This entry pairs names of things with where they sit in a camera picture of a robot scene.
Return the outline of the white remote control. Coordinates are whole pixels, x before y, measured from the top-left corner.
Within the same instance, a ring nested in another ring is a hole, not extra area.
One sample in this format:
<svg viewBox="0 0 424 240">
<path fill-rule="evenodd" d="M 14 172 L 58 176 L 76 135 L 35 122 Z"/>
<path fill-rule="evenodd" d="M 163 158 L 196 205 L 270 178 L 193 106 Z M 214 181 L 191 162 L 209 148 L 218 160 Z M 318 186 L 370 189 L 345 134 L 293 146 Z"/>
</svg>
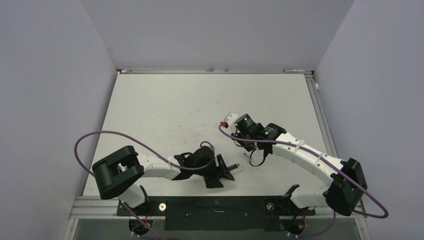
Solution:
<svg viewBox="0 0 424 240">
<path fill-rule="evenodd" d="M 229 170 L 231 174 L 236 174 L 245 170 L 245 166 L 243 165 L 242 162 L 238 162 L 238 163 L 234 163 L 230 165 L 227 169 Z"/>
</svg>

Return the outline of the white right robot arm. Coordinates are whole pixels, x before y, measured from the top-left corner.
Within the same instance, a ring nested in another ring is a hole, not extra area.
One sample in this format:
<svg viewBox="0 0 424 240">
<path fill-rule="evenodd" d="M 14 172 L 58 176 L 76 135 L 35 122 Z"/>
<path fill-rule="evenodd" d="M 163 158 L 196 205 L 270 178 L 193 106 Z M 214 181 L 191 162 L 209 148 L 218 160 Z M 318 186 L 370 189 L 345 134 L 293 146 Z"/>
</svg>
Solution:
<svg viewBox="0 0 424 240">
<path fill-rule="evenodd" d="M 289 214 L 308 207 L 329 207 L 343 216 L 350 216 L 360 199 L 367 183 L 358 161 L 347 161 L 332 157 L 307 145 L 294 137 L 283 127 L 274 123 L 263 126 L 246 113 L 241 116 L 229 113 L 224 123 L 231 130 L 231 136 L 248 152 L 261 150 L 282 157 L 300 166 L 317 177 L 319 186 L 293 185 L 283 199 L 282 207 Z"/>
</svg>

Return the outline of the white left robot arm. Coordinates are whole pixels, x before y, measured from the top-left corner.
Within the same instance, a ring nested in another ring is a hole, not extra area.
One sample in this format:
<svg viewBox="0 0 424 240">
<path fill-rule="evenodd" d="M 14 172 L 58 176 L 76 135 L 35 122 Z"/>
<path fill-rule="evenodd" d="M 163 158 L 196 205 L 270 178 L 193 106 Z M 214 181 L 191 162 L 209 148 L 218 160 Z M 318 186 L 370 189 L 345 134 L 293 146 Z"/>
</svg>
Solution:
<svg viewBox="0 0 424 240">
<path fill-rule="evenodd" d="M 201 176 L 208 189 L 223 188 L 221 179 L 234 181 L 221 154 L 215 155 L 209 146 L 195 152 L 184 152 L 168 158 L 139 154 L 131 145 L 124 146 L 105 156 L 92 166 L 93 176 L 102 200 L 113 198 L 125 203 L 136 215 L 148 211 L 148 194 L 137 185 L 140 178 L 164 178 L 171 181 Z"/>
</svg>

